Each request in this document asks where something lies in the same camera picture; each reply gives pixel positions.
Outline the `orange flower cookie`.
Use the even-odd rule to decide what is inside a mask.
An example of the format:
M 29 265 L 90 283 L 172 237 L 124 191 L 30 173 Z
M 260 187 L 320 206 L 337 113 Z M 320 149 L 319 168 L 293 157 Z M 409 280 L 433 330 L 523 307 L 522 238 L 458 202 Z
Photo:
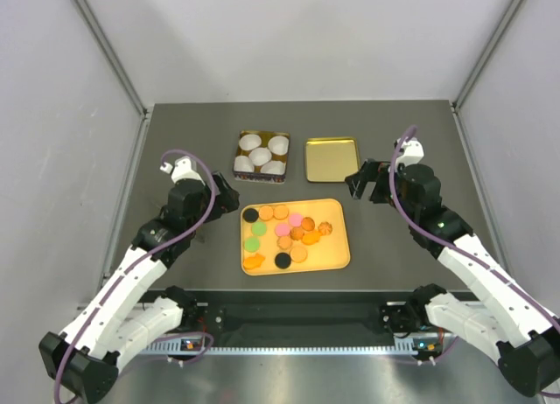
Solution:
M 293 239 L 289 235 L 283 235 L 277 239 L 277 246 L 282 251 L 289 251 L 292 248 L 292 245 Z

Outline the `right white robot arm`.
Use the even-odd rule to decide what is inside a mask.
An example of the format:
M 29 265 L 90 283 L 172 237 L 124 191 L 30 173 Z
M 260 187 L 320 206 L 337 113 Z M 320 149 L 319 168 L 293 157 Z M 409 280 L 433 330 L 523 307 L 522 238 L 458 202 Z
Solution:
M 360 199 L 367 184 L 374 204 L 394 207 L 413 240 L 457 276 L 476 296 L 476 309 L 435 285 L 416 289 L 406 302 L 410 323 L 421 331 L 449 331 L 482 352 L 519 394 L 546 394 L 559 380 L 559 318 L 539 304 L 487 252 L 466 221 L 441 197 L 441 182 L 422 164 L 414 137 L 395 142 L 388 162 L 368 159 L 345 182 Z

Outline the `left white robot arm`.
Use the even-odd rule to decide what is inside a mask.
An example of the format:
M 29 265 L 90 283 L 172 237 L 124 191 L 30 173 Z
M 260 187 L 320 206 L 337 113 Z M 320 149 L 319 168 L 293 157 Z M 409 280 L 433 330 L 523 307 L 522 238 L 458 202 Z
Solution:
M 143 224 L 116 270 L 84 310 L 59 333 L 47 332 L 38 348 L 53 379 L 53 400 L 72 394 L 71 402 L 97 403 L 126 366 L 164 334 L 189 331 L 198 323 L 192 296 L 168 288 L 135 317 L 133 311 L 151 285 L 191 246 L 205 223 L 233 212 L 239 194 L 219 172 L 196 156 L 169 150 L 160 170 L 172 181 L 159 214 Z

